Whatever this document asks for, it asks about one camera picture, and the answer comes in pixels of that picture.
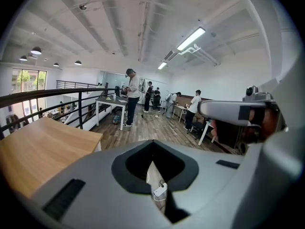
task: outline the bag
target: bag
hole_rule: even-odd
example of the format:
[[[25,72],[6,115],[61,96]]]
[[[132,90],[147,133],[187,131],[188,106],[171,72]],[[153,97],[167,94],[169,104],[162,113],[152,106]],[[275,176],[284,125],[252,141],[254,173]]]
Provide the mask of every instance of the bag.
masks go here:
[[[170,98],[172,97],[173,94],[168,94],[166,97],[165,97],[165,100],[168,102],[170,100]]]

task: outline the glass wall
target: glass wall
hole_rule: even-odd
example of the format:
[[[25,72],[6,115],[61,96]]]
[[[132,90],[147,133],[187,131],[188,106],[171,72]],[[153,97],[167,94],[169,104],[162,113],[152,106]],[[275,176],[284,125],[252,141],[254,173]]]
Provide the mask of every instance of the glass wall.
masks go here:
[[[46,86],[46,71],[13,69],[12,75],[12,93],[21,93],[28,91],[44,90]],[[45,98],[32,99],[11,106],[11,114],[18,118],[35,113],[39,108],[46,108]],[[38,116],[29,118],[28,121],[38,120]]]

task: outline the handrail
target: handrail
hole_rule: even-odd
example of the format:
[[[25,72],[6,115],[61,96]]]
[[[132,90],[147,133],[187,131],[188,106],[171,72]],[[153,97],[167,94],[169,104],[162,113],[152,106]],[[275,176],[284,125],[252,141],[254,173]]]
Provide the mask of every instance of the handrail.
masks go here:
[[[56,81],[57,81],[57,82],[71,82],[71,81],[62,81],[62,80],[56,80]],[[71,82],[71,83],[98,86],[98,85],[96,85],[96,84],[82,83],[82,82]]]
[[[7,96],[2,96],[0,97],[0,108],[3,108],[3,107],[6,107],[6,106],[9,106],[9,105],[12,105],[12,104],[16,104],[16,103],[20,103],[20,102],[23,102],[23,101],[27,101],[27,100],[32,100],[32,99],[38,99],[38,98],[42,98],[42,97],[48,97],[48,96],[55,96],[55,95],[61,95],[61,94],[71,94],[71,93],[79,93],[79,98],[78,100],[75,100],[75,101],[70,101],[70,102],[67,102],[67,103],[62,103],[62,104],[58,104],[58,105],[55,105],[55,106],[52,106],[52,107],[49,107],[49,108],[45,108],[41,111],[37,111],[37,112],[34,112],[30,115],[27,115],[27,116],[24,116],[12,123],[9,123],[5,126],[0,126],[0,140],[4,138],[4,134],[3,134],[3,131],[29,119],[29,118],[32,118],[36,115],[39,115],[39,114],[42,114],[44,112],[47,112],[49,110],[52,110],[52,109],[55,109],[55,108],[58,108],[58,107],[62,107],[62,106],[65,106],[65,105],[68,105],[68,104],[72,104],[72,103],[75,103],[75,102],[78,102],[78,110],[73,110],[69,113],[66,113],[66,114],[63,114],[59,117],[57,117],[56,119],[60,119],[64,116],[67,116],[68,114],[71,114],[71,113],[74,113],[76,111],[79,112],[78,114],[78,117],[76,119],[73,120],[73,122],[75,120],[79,120],[79,125],[77,127],[80,127],[82,129],[82,117],[91,112],[91,111],[88,111],[86,113],[82,113],[81,110],[85,107],[88,107],[92,104],[88,104],[88,105],[85,105],[85,106],[82,106],[81,105],[81,102],[82,100],[87,100],[87,99],[92,99],[92,98],[98,98],[100,96],[107,96],[107,95],[110,95],[108,93],[108,91],[115,91],[114,88],[107,88],[108,84],[106,84],[106,88],[81,88],[81,89],[51,89],[51,90],[37,90],[37,91],[31,91],[31,92],[23,92],[23,93],[16,93],[16,94],[11,94],[11,95],[7,95]],[[81,98],[81,94],[83,92],[97,92],[97,91],[103,91],[101,95],[98,95],[98,96],[93,96],[93,97],[88,97],[88,98]]]
[[[16,93],[16,94],[0,97],[0,108],[35,98],[49,97],[49,96],[62,95],[62,94],[97,92],[97,91],[114,91],[114,90],[115,90],[114,88],[79,88],[79,89],[37,90],[31,92]]]
[[[56,80],[57,89],[96,88],[97,86],[98,85],[96,85],[96,84],[90,84],[90,83]]]

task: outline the black metal railing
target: black metal railing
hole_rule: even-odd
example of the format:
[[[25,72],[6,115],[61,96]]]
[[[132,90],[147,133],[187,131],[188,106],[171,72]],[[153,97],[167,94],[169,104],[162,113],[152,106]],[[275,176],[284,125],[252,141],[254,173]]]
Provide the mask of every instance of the black metal railing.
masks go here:
[[[81,82],[56,81],[56,89],[96,88],[97,86],[95,84]]]
[[[75,109],[75,110],[69,111],[68,113],[62,114],[62,115],[54,118],[54,120],[59,120],[59,119],[65,117],[67,115],[70,115],[71,113],[74,113],[74,112],[78,111],[78,117],[76,117],[73,120],[69,121],[67,124],[70,124],[70,123],[72,123],[72,122],[74,122],[76,120],[79,120],[79,124],[76,127],[79,127],[80,129],[82,129],[82,125],[84,123],[86,123],[88,120],[90,120],[91,118],[93,118],[95,116],[95,114],[92,114],[90,116],[90,118],[87,118],[84,121],[83,121],[82,117],[84,115],[92,112],[93,110],[96,110],[95,103],[91,103],[91,104],[82,106],[81,105],[82,100],[87,100],[87,99],[92,99],[92,98],[99,98],[100,96],[107,96],[107,95],[110,95],[110,94],[114,94],[114,90],[115,90],[114,88],[112,88],[112,89],[110,89],[110,88],[52,89],[52,90],[38,90],[38,91],[31,91],[31,92],[24,92],[24,93],[16,93],[16,94],[11,94],[11,95],[0,97],[0,108],[4,108],[6,106],[10,106],[10,105],[13,105],[13,104],[16,104],[16,103],[20,103],[20,102],[27,101],[27,100],[32,100],[32,99],[38,99],[38,98],[55,96],[55,95],[62,95],[62,94],[71,94],[71,93],[78,93],[79,94],[78,100],[70,101],[70,102],[67,102],[67,103],[58,104],[58,105],[55,105],[55,106],[43,109],[41,111],[37,111],[35,113],[32,113],[32,114],[27,115],[25,117],[22,117],[22,118],[14,121],[14,122],[8,123],[5,126],[2,126],[2,127],[0,126],[0,140],[4,138],[3,132],[5,130],[8,130],[11,127],[13,127],[15,125],[18,125],[19,123],[21,123],[23,121],[26,121],[27,119],[32,118],[32,117],[34,117],[36,115],[41,115],[44,112],[47,112],[49,110],[56,109],[56,108],[59,108],[59,107],[65,106],[65,105],[69,105],[69,104],[72,104],[72,103],[76,103],[76,102],[78,102],[78,109]],[[90,92],[101,91],[101,94],[98,95],[98,96],[94,96],[94,97],[82,98],[81,94],[85,93],[85,92],[88,92],[88,91],[90,91]],[[93,108],[91,108],[91,110],[83,113],[82,109],[86,108],[86,107],[89,107],[90,105],[91,106],[93,105]],[[108,107],[109,107],[109,105],[102,104],[100,106],[100,108],[99,108],[99,112],[107,109]]]

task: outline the black pants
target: black pants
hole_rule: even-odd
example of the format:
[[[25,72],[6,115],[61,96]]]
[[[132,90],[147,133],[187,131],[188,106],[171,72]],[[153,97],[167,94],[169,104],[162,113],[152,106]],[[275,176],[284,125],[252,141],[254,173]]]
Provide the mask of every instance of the black pants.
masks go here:
[[[139,97],[129,97],[128,98],[128,112],[127,112],[127,125],[131,125],[133,123],[134,110],[139,101]]]
[[[149,101],[150,101],[150,98],[145,98],[145,104],[144,104],[145,111],[149,110]]]
[[[185,116],[185,128],[190,130],[192,128],[192,122],[193,122],[193,117],[194,117],[195,113],[191,112],[191,111],[187,111],[186,112],[186,116]]]

